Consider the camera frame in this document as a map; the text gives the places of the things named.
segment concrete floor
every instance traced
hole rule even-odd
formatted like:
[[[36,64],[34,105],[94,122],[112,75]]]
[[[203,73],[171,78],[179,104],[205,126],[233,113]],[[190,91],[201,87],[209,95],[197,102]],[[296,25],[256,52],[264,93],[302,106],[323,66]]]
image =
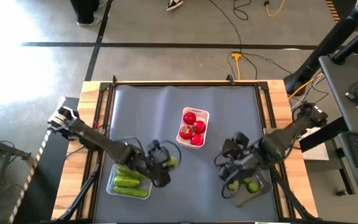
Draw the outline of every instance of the concrete floor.
[[[238,26],[243,44],[316,45],[334,25],[325,0],[289,0],[282,12],[268,17],[262,1],[244,8],[248,21],[232,13],[232,2],[214,0]],[[21,42],[95,42],[100,26],[80,28],[69,0],[3,0],[0,4],[0,140],[36,155],[47,119],[62,96],[79,97],[93,47],[19,47]],[[103,42],[238,44],[233,27],[210,2],[187,0],[165,12],[167,0],[114,0]],[[280,1],[271,1],[276,10]],[[104,9],[97,14],[103,15]],[[92,80],[216,80],[231,72],[227,55],[232,49],[150,49],[101,47]],[[271,58],[295,71],[310,50],[244,50]],[[250,56],[259,79],[282,79],[288,73],[270,62]],[[242,79],[254,79],[255,70],[241,60]],[[318,88],[330,92],[326,81]],[[321,93],[312,91],[308,100]],[[332,95],[318,103],[332,121],[340,116]],[[30,164],[15,160],[6,183],[24,184]],[[358,222],[358,194],[335,197],[343,187],[334,171],[308,170],[320,217]],[[11,189],[0,207],[7,220],[20,189]]]

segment tomato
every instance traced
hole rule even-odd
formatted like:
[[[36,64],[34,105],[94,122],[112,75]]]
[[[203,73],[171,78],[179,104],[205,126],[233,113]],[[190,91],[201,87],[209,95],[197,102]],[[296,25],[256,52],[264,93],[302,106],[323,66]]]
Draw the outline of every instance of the tomato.
[[[183,120],[186,124],[194,124],[194,122],[196,121],[196,115],[192,112],[186,113],[183,116]]]
[[[194,146],[202,146],[204,143],[204,138],[200,134],[195,134],[190,140],[190,143]]]
[[[179,134],[183,139],[191,139],[193,130],[190,126],[184,126],[180,128]]]
[[[196,121],[193,125],[195,133],[197,134],[202,134],[206,129],[205,123],[203,121]]]

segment shoe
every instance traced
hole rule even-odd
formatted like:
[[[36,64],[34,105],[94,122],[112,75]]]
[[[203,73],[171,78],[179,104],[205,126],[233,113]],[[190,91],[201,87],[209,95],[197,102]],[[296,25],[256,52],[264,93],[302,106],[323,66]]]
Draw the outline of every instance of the shoe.
[[[101,7],[106,6],[106,4],[107,4],[108,1],[109,1],[109,0],[99,0],[99,6],[98,6],[98,8],[101,8]]]
[[[77,25],[79,25],[80,27],[95,26],[95,25],[98,25],[100,22],[101,22],[101,19],[99,19],[99,17],[97,17],[97,16],[94,16],[92,23],[90,23],[90,24],[82,24],[82,23],[77,22]]]
[[[178,6],[183,4],[183,0],[169,0],[167,11],[171,11],[172,9],[176,9]]]

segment black pants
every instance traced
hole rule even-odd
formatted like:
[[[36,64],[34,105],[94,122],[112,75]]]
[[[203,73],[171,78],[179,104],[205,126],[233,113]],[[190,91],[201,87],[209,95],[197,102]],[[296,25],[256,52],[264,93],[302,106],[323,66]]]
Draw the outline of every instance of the black pants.
[[[77,15],[77,22],[90,24],[93,22],[93,12],[98,9],[99,0],[70,0]]]

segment wooden table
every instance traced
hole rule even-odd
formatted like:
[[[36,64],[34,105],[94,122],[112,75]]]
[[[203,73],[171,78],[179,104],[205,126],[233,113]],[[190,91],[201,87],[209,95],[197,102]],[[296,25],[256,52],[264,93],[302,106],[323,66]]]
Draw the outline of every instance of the wooden table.
[[[275,122],[277,128],[284,128],[291,123],[291,110],[288,102],[287,94],[284,87],[284,82],[282,80],[258,80],[258,82],[267,82],[270,92],[270,98],[273,106],[273,112],[275,115]],[[172,81],[161,81],[162,83],[170,83]],[[255,80],[241,80],[236,82],[256,82]],[[125,84],[139,83],[139,82],[125,82]],[[78,104],[78,111],[80,113],[80,118],[89,126],[92,126],[94,120],[94,113],[96,108],[96,102],[99,94],[100,82],[84,82],[80,103]],[[102,103],[102,114],[100,121],[103,120],[104,115],[103,111],[106,107]],[[262,104],[264,106],[264,113],[266,117],[267,127],[270,126],[270,120],[268,116],[266,101],[262,97]],[[81,145],[78,141],[73,141],[69,144],[67,153],[73,152],[74,150],[80,148]],[[71,155],[65,161],[63,168],[62,178],[60,180],[60,186],[57,193],[57,198],[55,206],[53,208],[52,218],[58,218],[63,212],[70,206],[74,198],[81,189],[81,181],[83,178],[85,160],[86,160],[87,150],[80,151],[76,154]],[[315,217],[318,216],[316,205],[314,204],[314,198],[311,191],[308,174],[306,173],[305,163],[303,161],[303,156],[300,150],[292,150],[290,156],[285,160],[285,167],[287,170],[288,181],[290,188],[298,198],[298,200],[303,204],[303,206]],[[280,192],[280,200],[282,205],[285,205],[285,196]],[[283,206],[284,215],[288,216],[287,206]]]

